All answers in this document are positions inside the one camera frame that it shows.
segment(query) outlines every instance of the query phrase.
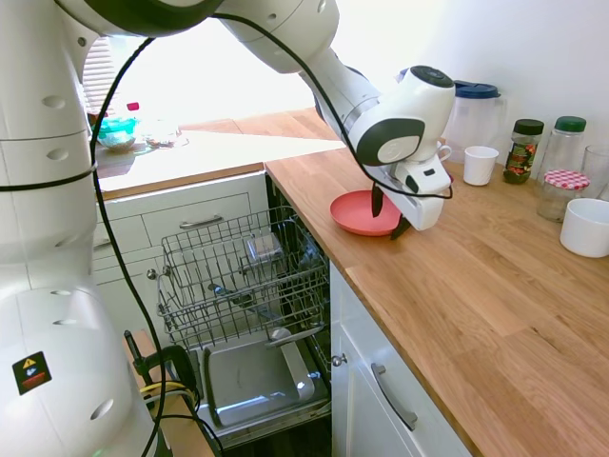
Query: white cup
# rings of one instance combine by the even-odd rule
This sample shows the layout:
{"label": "white cup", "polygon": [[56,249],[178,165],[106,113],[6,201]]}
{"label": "white cup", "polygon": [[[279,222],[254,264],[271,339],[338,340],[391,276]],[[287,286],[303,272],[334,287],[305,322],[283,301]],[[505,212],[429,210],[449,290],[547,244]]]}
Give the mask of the white cup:
{"label": "white cup", "polygon": [[491,180],[495,161],[499,157],[496,149],[486,146],[470,146],[465,150],[463,181],[472,186],[484,186]]}
{"label": "white cup", "polygon": [[609,202],[577,198],[567,205],[560,243],[584,257],[609,255]]}

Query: spice jar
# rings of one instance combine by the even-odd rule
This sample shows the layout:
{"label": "spice jar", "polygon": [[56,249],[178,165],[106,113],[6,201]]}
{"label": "spice jar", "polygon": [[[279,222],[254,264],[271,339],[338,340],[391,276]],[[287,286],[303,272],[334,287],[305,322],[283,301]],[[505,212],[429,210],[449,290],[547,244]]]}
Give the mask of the spice jar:
{"label": "spice jar", "polygon": [[583,174],[570,169],[553,169],[543,176],[537,214],[553,222],[562,222],[568,203],[590,186]]}
{"label": "spice jar", "polygon": [[510,184],[522,184],[531,176],[531,167],[543,133],[543,122],[520,119],[512,132],[512,148],[507,155],[503,179]]}

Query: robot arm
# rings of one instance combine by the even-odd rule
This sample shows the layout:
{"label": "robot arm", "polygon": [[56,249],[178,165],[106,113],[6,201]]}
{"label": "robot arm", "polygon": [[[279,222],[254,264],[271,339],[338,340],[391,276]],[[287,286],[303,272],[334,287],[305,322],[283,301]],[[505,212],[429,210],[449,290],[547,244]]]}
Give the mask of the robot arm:
{"label": "robot arm", "polygon": [[[0,1],[0,442],[7,455],[141,455],[152,423],[89,273],[97,221],[78,75],[98,34],[165,36],[216,10],[254,21],[306,62],[319,87],[258,31],[225,20],[272,68],[301,74],[324,119],[415,228],[431,227],[440,214],[441,199],[404,193],[449,186],[436,141],[452,82],[413,68],[395,91],[380,94],[330,48],[334,0]],[[36,187],[49,181],[66,182]],[[23,186],[34,189],[13,190]]]}
{"label": "robot arm", "polygon": [[[301,75],[326,123],[350,144],[368,176],[380,183],[415,229],[437,222],[443,198],[435,196],[450,187],[437,155],[455,95],[450,78],[439,70],[414,67],[394,90],[380,94],[330,48],[339,21],[334,0],[225,0],[217,12],[258,58],[278,72]],[[249,19],[272,33],[305,68],[261,33],[228,16]]]}

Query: jar with red checkered lid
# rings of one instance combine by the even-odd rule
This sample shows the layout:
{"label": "jar with red checkered lid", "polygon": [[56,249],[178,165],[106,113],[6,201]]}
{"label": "jar with red checkered lid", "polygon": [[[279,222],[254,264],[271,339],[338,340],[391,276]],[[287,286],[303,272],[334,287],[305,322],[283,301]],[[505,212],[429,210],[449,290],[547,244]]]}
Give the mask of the jar with red checkered lid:
{"label": "jar with red checkered lid", "polygon": [[552,169],[543,175],[539,216],[553,222],[562,222],[567,204],[580,196],[581,191],[590,186],[590,180],[583,174],[570,169]]}

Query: wire rack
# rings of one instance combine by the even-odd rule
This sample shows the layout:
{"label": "wire rack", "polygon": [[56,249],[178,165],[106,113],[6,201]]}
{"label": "wire rack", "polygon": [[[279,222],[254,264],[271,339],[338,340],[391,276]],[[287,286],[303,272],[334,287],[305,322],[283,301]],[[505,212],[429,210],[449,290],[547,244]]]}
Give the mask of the wire rack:
{"label": "wire rack", "polygon": [[328,266],[290,207],[168,236],[158,313],[174,344],[204,348],[276,328],[320,328]]}

